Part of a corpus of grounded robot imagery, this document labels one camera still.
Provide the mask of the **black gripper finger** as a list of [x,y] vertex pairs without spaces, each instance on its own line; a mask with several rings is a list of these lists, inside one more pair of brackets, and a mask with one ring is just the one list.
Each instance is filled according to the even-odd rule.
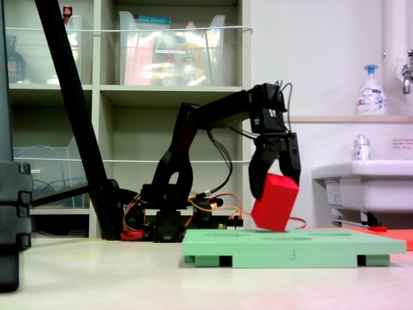
[[282,174],[293,179],[296,185],[299,186],[301,162],[296,133],[290,133],[281,140],[278,160]]
[[267,172],[278,157],[277,147],[256,147],[248,168],[250,189],[255,199],[262,198]]

